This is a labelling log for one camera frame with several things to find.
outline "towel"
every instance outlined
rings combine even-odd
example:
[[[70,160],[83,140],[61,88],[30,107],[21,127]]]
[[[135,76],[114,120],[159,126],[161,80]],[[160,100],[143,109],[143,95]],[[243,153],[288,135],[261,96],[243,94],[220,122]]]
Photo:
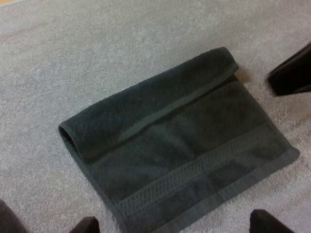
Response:
[[[178,232],[297,159],[237,69],[211,50],[60,124],[122,232]]]

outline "dark green towel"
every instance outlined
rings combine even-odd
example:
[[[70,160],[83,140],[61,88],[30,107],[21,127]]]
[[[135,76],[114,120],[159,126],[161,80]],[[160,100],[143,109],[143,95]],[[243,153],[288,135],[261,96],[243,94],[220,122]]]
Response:
[[[211,50],[59,126],[123,232],[177,232],[298,157],[237,69]]]

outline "gray carpet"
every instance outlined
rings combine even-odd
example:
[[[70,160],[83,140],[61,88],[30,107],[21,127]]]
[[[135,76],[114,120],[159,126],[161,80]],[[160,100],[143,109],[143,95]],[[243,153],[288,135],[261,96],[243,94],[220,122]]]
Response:
[[[311,1],[26,0],[0,7],[0,199],[34,233],[112,214],[57,130],[87,106],[225,46],[237,76],[301,155],[185,233],[247,232],[264,208],[310,231],[311,94],[275,98],[265,75],[311,39]]]

